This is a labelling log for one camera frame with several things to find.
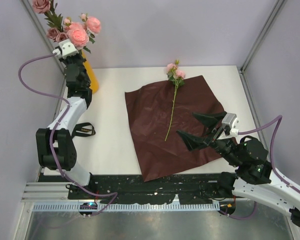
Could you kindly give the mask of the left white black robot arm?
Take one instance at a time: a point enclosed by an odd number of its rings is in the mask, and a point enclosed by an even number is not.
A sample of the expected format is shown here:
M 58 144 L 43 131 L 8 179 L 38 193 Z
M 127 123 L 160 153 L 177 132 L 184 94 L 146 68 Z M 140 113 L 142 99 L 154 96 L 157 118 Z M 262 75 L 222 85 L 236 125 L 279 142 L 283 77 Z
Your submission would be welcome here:
M 38 162 L 41 167 L 59 171 L 68 180 L 80 185 L 79 193 L 92 199 L 97 187 L 90 182 L 91 174 L 77 163 L 77 151 L 73 142 L 79 118 L 92 101 L 91 81 L 81 54 L 68 56 L 60 61 L 65 64 L 67 98 L 65 107 L 47 127 L 36 132 Z

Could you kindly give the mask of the black gold-lettered ribbon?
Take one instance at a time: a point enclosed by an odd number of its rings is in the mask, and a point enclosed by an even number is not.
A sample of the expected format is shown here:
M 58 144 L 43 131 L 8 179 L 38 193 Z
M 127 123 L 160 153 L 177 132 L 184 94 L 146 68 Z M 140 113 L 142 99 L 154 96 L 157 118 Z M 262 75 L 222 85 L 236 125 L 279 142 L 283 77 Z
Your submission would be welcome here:
M 71 137 L 90 137 L 96 134 L 95 127 L 90 122 L 78 123 L 75 125 Z

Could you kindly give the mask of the dusky mauve rose stem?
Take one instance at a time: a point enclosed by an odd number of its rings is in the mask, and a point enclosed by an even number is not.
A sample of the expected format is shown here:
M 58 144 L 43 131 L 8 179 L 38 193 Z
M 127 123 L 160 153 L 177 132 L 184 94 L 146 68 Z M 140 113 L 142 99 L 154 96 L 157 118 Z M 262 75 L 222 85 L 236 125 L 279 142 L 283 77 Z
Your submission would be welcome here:
M 63 27 L 63 16 L 57 15 L 56 8 L 58 3 L 54 0 L 32 0 L 31 6 L 36 14 L 44 15 L 46 24 L 49 27 L 46 37 L 54 43 L 60 43 L 68 39 Z

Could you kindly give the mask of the red wrapping paper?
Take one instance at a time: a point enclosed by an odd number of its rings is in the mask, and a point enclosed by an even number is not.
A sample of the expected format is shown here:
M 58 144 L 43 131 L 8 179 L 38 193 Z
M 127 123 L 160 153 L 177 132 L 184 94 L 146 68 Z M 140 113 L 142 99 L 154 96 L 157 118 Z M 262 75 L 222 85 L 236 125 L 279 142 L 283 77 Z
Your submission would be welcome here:
M 168 80 L 125 93 L 130 134 L 142 178 L 149 182 L 221 158 L 211 147 L 188 151 L 178 130 L 201 137 L 207 131 L 193 113 L 224 111 L 202 75 L 175 90 Z

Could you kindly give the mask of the pink artificial flower bunch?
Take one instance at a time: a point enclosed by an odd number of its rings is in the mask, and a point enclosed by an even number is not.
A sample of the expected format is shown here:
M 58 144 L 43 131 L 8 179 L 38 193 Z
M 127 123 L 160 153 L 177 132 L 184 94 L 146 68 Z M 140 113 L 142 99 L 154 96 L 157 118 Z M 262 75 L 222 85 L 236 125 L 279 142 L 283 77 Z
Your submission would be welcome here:
M 166 142 L 172 127 L 173 116 L 174 116 L 174 109 L 175 109 L 175 102 L 177 97 L 178 88 L 182 87 L 185 84 L 186 74 L 184 71 L 179 70 L 180 61 L 176 59 L 173 63 L 169 63 L 166 68 L 165 72 L 167 75 L 168 81 L 173 84 L 173 98 L 172 98 L 172 107 L 171 107 L 171 115 L 168 130 L 165 136 L 164 141 Z

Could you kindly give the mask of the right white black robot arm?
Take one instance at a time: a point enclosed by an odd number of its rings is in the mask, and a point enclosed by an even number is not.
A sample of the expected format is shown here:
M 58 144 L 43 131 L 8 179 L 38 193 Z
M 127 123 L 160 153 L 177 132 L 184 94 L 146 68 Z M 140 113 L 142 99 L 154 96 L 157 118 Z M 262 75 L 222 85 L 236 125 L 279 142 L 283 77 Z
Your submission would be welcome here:
M 189 151 L 212 148 L 235 172 L 222 172 L 216 191 L 221 197 L 233 195 L 266 205 L 288 216 L 300 227 L 300 185 L 282 174 L 274 164 L 273 150 L 267 150 L 252 131 L 240 132 L 236 114 L 194 113 L 207 128 L 202 137 L 179 130 Z

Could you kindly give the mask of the pink rose stem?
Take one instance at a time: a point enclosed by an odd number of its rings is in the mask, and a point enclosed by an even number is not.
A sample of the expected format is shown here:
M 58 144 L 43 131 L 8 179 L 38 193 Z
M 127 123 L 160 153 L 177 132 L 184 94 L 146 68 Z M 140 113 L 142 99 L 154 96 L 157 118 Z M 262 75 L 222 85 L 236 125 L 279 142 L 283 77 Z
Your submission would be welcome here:
M 98 35 L 102 29 L 101 22 L 96 17 L 88 16 L 87 13 L 82 13 L 80 19 L 80 25 L 88 34 L 89 41 L 94 44 L 96 35 Z
M 88 17 L 86 15 L 83 15 L 81 22 L 74 22 L 70 17 L 66 17 L 63 20 L 63 29 L 71 43 L 78 50 L 84 49 L 86 52 L 91 53 L 91 50 L 87 47 L 87 44 L 90 41 L 87 20 Z

